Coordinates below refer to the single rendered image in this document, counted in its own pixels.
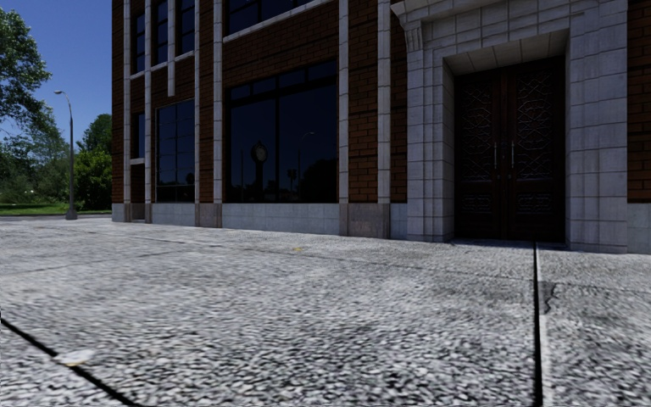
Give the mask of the grey street lamp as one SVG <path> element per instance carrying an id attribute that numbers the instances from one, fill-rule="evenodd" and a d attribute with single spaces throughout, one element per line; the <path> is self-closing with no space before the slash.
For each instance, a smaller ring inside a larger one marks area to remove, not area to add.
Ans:
<path id="1" fill-rule="evenodd" d="M 74 162 L 75 162 L 75 146 L 74 146 L 74 118 L 72 113 L 71 102 L 68 94 L 62 90 L 54 90 L 54 94 L 64 95 L 66 102 L 69 108 L 70 116 L 70 151 L 69 151 L 69 207 L 65 213 L 66 220 L 77 220 L 78 214 L 75 209 L 75 172 L 74 172 Z"/>

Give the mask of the red brick building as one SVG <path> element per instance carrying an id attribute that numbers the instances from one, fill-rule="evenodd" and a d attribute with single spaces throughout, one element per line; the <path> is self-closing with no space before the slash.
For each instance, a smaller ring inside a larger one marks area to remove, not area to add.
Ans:
<path id="1" fill-rule="evenodd" d="M 116 221 L 651 254 L 651 0 L 112 0 Z"/>

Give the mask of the trees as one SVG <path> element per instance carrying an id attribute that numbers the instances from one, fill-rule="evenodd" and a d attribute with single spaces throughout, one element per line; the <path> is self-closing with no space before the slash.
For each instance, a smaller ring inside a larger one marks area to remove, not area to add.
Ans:
<path id="1" fill-rule="evenodd" d="M 0 206 L 69 200 L 69 141 L 36 98 L 51 76 L 23 18 L 0 8 Z M 100 114 L 75 145 L 76 209 L 110 208 L 111 141 L 112 117 Z"/>

